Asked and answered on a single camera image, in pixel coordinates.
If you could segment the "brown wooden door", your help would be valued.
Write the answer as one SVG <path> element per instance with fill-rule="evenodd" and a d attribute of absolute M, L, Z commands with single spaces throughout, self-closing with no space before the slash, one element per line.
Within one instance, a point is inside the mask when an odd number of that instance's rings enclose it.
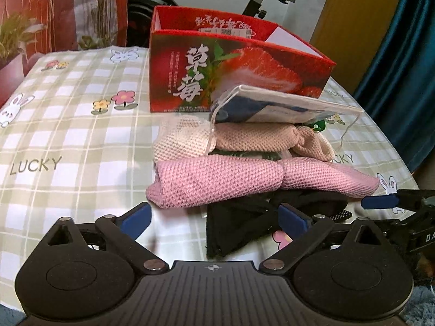
<path fill-rule="evenodd" d="M 332 77 L 354 93 L 399 0 L 326 0 L 310 43 L 336 63 Z"/>

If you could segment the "black fabric eye mask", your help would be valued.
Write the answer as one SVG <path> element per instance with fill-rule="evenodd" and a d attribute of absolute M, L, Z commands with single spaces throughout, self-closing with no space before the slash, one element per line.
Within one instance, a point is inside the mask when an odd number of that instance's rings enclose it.
<path fill-rule="evenodd" d="M 335 222 L 352 217 L 348 198 L 313 189 L 278 190 L 211 203 L 206 214 L 206 255 L 222 258 L 246 244 L 281 230 L 279 206 L 289 204 L 307 216 L 323 214 Z"/>

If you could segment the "cream knitted cloth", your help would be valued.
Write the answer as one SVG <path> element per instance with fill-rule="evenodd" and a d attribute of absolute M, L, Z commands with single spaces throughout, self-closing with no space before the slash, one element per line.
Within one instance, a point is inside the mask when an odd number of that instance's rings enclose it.
<path fill-rule="evenodd" d="M 154 161 L 174 161 L 208 155 L 216 137 L 209 121 L 193 115 L 168 115 L 153 143 Z"/>

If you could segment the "beige pink knitted cloth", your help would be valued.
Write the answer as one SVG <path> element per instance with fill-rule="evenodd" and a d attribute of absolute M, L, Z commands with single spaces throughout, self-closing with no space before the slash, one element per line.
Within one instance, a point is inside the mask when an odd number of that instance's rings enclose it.
<path fill-rule="evenodd" d="M 331 161 L 335 151 L 329 141 L 307 126 L 280 123 L 219 123 L 215 148 L 233 152 L 293 150 L 302 157 Z"/>

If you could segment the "red strawberry cardboard box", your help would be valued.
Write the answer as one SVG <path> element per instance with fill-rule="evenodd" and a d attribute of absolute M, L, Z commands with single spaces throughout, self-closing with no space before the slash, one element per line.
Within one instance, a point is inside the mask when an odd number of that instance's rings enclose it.
<path fill-rule="evenodd" d="M 153 113 L 207 112 L 238 85 L 318 98 L 335 67 L 274 22 L 193 7 L 155 8 L 149 52 Z"/>

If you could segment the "white and navy drawstring pouch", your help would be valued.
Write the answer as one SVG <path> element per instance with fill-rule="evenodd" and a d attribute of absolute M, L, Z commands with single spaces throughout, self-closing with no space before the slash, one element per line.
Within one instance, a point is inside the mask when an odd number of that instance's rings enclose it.
<path fill-rule="evenodd" d="M 308 127 L 333 115 L 360 118 L 362 113 L 361 108 L 349 105 L 238 85 L 212 102 L 210 124 L 213 133 L 219 123 L 280 123 Z"/>

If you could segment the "teal blue curtain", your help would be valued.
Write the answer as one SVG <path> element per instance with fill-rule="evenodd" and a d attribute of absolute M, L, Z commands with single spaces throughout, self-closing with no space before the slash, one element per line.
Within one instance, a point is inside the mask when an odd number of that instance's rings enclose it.
<path fill-rule="evenodd" d="M 418 169 L 434 150 L 434 0 L 399 0 L 354 98 Z"/>

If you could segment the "red and white patterned curtain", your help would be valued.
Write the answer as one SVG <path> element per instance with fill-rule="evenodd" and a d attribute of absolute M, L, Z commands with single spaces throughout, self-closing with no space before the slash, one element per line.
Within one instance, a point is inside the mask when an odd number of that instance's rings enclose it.
<path fill-rule="evenodd" d="M 23 54 L 1 65 L 2 103 L 43 55 L 124 46 L 127 41 L 127 0 L 1 0 L 1 23 L 14 13 L 36 18 L 46 29 Z"/>

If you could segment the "green potted plant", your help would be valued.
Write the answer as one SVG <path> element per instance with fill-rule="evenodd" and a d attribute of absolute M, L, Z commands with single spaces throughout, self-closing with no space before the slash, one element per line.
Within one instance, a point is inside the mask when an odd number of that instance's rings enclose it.
<path fill-rule="evenodd" d="M 36 41 L 36 34 L 46 29 L 36 18 L 14 13 L 1 23 L 1 65 L 25 52 L 27 44 Z"/>

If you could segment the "checked bunny print tablecloth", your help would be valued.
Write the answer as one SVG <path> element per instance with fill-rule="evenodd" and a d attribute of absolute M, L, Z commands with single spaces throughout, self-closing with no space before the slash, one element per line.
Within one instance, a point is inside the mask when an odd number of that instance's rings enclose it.
<path fill-rule="evenodd" d="M 151 113 L 147 49 L 56 52 L 40 58 L 11 101 L 21 105 L 1 127 L 1 304 L 21 311 L 14 284 L 22 264 L 56 220 L 94 222 L 146 201 L 154 180 L 153 142 L 165 115 Z M 112 97 L 136 93 L 134 109 Z M 376 176 L 376 194 L 417 189 L 410 171 L 371 118 L 327 123 L 324 137 L 343 163 Z M 343 146 L 340 147 L 342 133 Z M 206 260 L 206 208 L 160 210 L 137 242 L 168 264 Z"/>

